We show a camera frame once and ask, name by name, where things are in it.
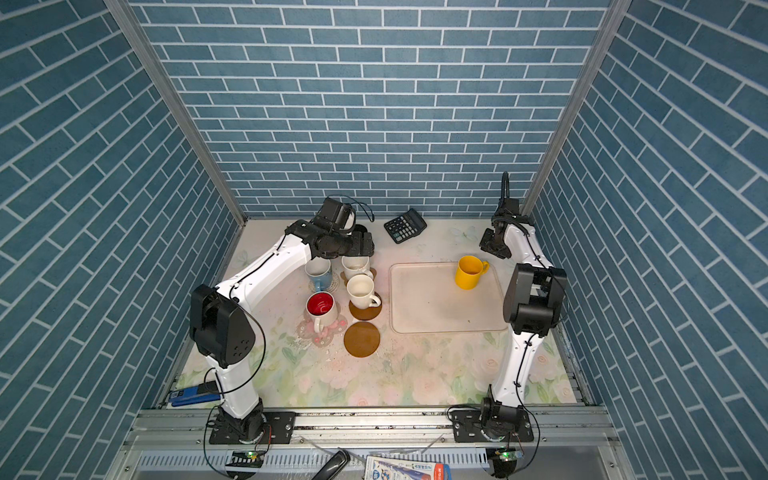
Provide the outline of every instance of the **mug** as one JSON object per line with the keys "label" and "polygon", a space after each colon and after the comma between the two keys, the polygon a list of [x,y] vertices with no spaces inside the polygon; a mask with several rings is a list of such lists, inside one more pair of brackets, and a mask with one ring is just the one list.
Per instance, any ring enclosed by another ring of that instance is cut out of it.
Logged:
{"label": "mug", "polygon": [[371,306],[381,306],[382,300],[373,292],[373,280],[367,275],[355,275],[346,284],[346,291],[352,305],[364,310]]}
{"label": "mug", "polygon": [[333,295],[327,292],[318,292],[306,301],[306,314],[314,323],[315,333],[320,333],[323,328],[335,322],[339,317],[339,306],[336,305],[336,299],[333,298]]}
{"label": "mug", "polygon": [[488,271],[490,266],[490,263],[472,255],[462,257],[458,261],[458,268],[456,269],[456,285],[464,290],[472,290],[478,285],[480,277]]}
{"label": "mug", "polygon": [[341,266],[344,267],[346,279],[349,281],[355,275],[367,275],[371,279],[371,257],[341,257]]}
{"label": "mug", "polygon": [[304,271],[315,284],[315,291],[328,290],[333,282],[331,261],[327,258],[315,257],[306,263]]}

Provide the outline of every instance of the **tray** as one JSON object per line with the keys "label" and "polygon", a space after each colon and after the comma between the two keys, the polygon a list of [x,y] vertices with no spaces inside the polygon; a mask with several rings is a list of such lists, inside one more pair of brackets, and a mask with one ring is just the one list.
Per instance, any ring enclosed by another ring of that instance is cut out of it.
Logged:
{"label": "tray", "polygon": [[390,323],[397,333],[489,332],[507,327],[496,270],[472,290],[454,282],[457,262],[396,263],[389,269]]}

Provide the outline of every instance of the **round brown coaster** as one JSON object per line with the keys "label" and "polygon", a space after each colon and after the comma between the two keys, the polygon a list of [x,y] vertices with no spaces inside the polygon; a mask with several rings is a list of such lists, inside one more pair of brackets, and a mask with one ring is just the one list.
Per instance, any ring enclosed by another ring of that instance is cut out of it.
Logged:
{"label": "round brown coaster", "polygon": [[381,335],[375,325],[368,322],[353,323],[344,334],[344,347],[351,356],[365,358],[379,348]]}
{"label": "round brown coaster", "polygon": [[[374,292],[374,293],[379,298],[382,297],[377,292]],[[360,308],[357,308],[354,303],[352,303],[352,300],[350,300],[349,301],[349,312],[352,314],[352,316],[354,316],[358,320],[373,320],[377,316],[379,316],[379,314],[382,312],[382,306],[381,305],[379,305],[379,306],[369,306],[368,308],[360,309]]]}
{"label": "round brown coaster", "polygon": [[[376,280],[376,269],[372,268],[371,273],[373,273],[373,279]],[[341,272],[339,276],[341,276],[341,280],[344,281],[344,285],[346,285],[349,282],[349,280],[346,278],[346,272]]]}

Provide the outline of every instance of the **black calculator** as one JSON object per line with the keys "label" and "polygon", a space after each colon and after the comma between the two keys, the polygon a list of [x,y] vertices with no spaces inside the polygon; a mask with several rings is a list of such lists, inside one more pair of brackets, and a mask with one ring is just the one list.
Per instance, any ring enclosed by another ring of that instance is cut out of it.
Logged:
{"label": "black calculator", "polygon": [[414,209],[384,223],[384,228],[395,243],[403,243],[409,238],[419,235],[426,227],[427,223]]}

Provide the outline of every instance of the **brick wallpaper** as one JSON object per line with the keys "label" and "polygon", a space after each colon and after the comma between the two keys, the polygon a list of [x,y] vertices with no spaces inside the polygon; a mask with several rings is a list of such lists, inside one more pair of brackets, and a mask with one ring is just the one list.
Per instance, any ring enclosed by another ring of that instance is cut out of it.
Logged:
{"label": "brick wallpaper", "polygon": [[502,171],[525,195],[609,0],[243,3],[131,2],[250,216],[477,217]]}
{"label": "brick wallpaper", "polygon": [[235,225],[101,0],[0,12],[0,478],[90,478]]}
{"label": "brick wallpaper", "polygon": [[767,25],[634,0],[536,206],[638,478],[768,478]]}

